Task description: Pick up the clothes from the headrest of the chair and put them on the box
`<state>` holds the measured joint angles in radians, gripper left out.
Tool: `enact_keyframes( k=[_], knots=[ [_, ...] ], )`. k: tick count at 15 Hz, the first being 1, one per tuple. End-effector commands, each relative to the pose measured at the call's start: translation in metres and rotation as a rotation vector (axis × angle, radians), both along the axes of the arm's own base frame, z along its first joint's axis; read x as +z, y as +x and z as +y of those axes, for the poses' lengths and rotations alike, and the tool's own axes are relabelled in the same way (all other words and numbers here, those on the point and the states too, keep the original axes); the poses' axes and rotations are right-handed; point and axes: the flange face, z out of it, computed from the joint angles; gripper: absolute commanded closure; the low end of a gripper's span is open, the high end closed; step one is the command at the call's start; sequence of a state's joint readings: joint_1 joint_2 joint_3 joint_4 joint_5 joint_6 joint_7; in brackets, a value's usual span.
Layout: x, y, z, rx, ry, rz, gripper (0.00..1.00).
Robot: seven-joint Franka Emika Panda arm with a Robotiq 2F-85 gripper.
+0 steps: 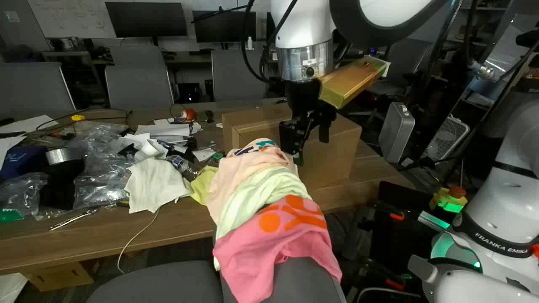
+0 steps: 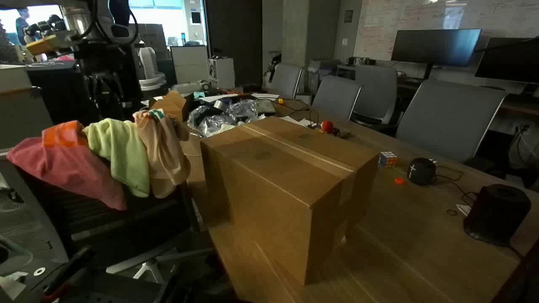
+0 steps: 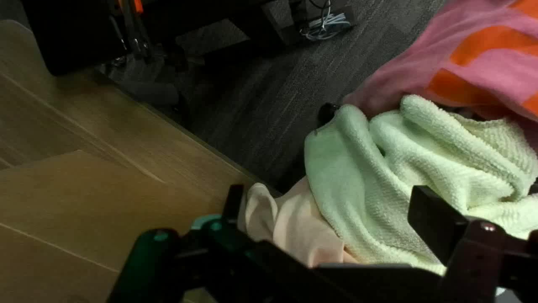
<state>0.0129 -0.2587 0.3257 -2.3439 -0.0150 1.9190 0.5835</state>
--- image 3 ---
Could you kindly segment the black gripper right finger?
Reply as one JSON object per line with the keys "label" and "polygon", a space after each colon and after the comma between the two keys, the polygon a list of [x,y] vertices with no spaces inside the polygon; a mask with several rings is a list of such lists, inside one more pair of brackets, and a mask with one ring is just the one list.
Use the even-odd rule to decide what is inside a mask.
{"label": "black gripper right finger", "polygon": [[513,237],[500,223],[463,215],[429,186],[412,188],[407,220],[446,265],[442,303],[495,303],[498,287],[538,303],[538,230]]}

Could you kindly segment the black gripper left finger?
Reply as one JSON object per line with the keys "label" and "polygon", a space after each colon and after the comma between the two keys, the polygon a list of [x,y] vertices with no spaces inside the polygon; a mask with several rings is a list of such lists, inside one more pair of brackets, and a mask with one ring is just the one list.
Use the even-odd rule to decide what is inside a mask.
{"label": "black gripper left finger", "polygon": [[142,232],[108,303],[187,303],[197,289],[217,303],[306,303],[315,272],[237,226],[242,191],[232,184],[222,215],[184,235],[170,226]]}

